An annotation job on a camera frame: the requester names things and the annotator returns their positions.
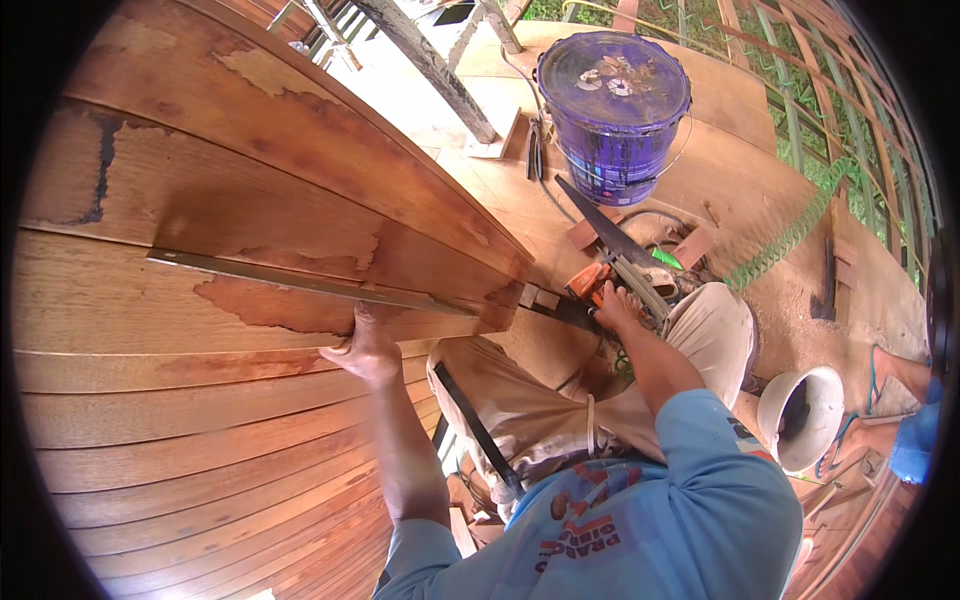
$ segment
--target beige pants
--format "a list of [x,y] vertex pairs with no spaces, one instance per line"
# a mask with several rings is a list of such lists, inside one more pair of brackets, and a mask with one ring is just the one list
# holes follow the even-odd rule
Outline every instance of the beige pants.
[[[707,387],[732,408],[754,349],[754,319],[747,304],[727,285],[708,283],[670,312],[664,335],[667,344],[700,371]],[[524,489],[564,464],[610,456],[630,446],[665,462],[654,417],[636,384],[602,402],[578,402],[541,384],[493,342],[481,337],[441,340],[427,362],[430,387],[450,428],[466,441],[504,518],[513,513],[516,500],[433,372],[441,362]]]

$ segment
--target blue cloth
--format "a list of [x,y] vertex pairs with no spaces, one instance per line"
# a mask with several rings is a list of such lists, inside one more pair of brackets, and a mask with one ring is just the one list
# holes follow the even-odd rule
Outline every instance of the blue cloth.
[[930,455],[937,441],[940,400],[944,384],[930,377],[924,406],[912,417],[900,422],[894,449],[890,452],[890,470],[906,483],[922,484],[930,468]]
[[439,523],[401,521],[374,600],[780,597],[803,534],[780,468],[708,390],[667,401],[657,435],[666,466],[561,471],[467,559]]

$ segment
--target purple bucket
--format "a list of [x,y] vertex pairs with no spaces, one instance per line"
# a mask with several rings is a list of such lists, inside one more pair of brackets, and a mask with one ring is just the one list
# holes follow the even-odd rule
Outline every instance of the purple bucket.
[[676,59],[632,34],[574,34],[540,57],[537,84],[582,194],[607,206],[650,196],[690,106]]

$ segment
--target bucket lid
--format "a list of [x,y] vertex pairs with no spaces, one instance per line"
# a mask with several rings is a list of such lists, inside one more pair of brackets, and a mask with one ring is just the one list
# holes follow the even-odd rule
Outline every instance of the bucket lid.
[[601,131],[663,129],[690,103],[680,63],[657,44],[623,32],[558,40],[540,57],[537,80],[551,109]]

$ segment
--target white bucket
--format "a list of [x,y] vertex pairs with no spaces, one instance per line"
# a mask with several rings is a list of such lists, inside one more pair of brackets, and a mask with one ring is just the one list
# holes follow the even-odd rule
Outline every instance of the white bucket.
[[[806,379],[806,402],[810,413],[804,428],[789,442],[781,441],[777,429],[790,394]],[[801,473],[812,467],[830,448],[843,418],[843,382],[836,371],[821,365],[804,372],[777,375],[760,396],[756,424],[770,441],[770,453],[783,470]]]

